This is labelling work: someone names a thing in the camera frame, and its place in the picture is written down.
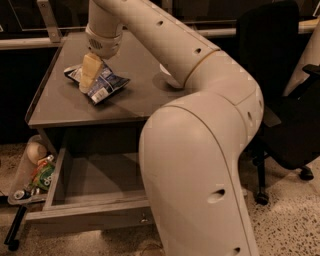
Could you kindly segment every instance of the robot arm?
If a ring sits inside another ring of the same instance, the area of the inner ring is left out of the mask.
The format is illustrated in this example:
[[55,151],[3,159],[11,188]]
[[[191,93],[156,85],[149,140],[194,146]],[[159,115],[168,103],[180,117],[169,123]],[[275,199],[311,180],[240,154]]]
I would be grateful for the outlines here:
[[190,92],[157,110],[140,139],[166,255],[259,255],[238,177],[239,156],[262,120],[259,86],[218,46],[147,0],[91,0],[91,51],[113,56],[122,24]]

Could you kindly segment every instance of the speckled floor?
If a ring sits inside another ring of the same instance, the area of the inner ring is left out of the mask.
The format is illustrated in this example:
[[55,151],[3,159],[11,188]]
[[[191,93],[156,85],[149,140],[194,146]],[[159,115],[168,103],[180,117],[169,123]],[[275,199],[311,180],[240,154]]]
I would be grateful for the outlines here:
[[[0,195],[7,195],[25,145],[0,145]],[[240,161],[240,176],[247,188],[247,206],[261,256],[320,256],[320,159],[310,164],[315,179],[300,180],[299,171],[287,171],[271,158],[266,161],[266,183],[270,202],[254,202],[257,180],[250,159]],[[0,203],[0,240],[4,241],[17,207]],[[40,233],[23,223],[17,238],[20,247],[8,251],[0,244],[0,255],[110,255],[161,256],[161,242],[154,226],[64,234]]]

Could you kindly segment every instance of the robot end effector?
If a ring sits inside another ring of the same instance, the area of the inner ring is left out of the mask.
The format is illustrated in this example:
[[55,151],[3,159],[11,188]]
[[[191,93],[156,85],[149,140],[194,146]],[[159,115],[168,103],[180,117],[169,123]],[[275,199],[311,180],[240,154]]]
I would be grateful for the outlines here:
[[119,18],[102,9],[95,1],[89,1],[86,34],[91,52],[104,59],[114,56],[120,48],[122,28]]

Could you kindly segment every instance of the screw hole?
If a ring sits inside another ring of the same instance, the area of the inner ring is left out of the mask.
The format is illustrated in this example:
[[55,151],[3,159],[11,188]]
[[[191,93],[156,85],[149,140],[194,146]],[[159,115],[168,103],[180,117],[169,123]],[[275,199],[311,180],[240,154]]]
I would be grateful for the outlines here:
[[224,189],[220,189],[216,192],[213,192],[207,199],[209,204],[214,204],[218,202],[224,195],[226,191]]
[[200,48],[198,48],[198,49],[196,49],[196,50],[194,51],[195,54],[200,54],[200,52],[201,52],[201,49],[200,49]]
[[260,109],[261,109],[261,111],[262,111],[262,110],[263,110],[263,106],[262,106],[261,100],[259,100],[259,105],[260,105]]
[[237,256],[240,253],[240,247],[237,247],[232,250],[232,252],[227,253],[225,256]]
[[253,126],[252,116],[251,116],[251,113],[250,113],[250,112],[248,112],[248,119],[249,119],[250,126]]

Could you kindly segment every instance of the office chair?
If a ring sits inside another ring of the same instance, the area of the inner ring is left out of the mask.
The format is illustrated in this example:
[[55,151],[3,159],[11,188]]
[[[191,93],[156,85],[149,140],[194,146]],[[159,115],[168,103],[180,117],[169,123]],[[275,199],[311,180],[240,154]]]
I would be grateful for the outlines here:
[[310,76],[283,96],[301,53],[298,51],[299,9],[295,1],[266,4],[237,20],[239,64],[258,82],[265,100],[263,123],[253,139],[258,169],[256,202],[268,203],[264,159],[282,167],[301,168],[300,178],[313,179],[306,166],[320,155],[320,68],[303,68]]

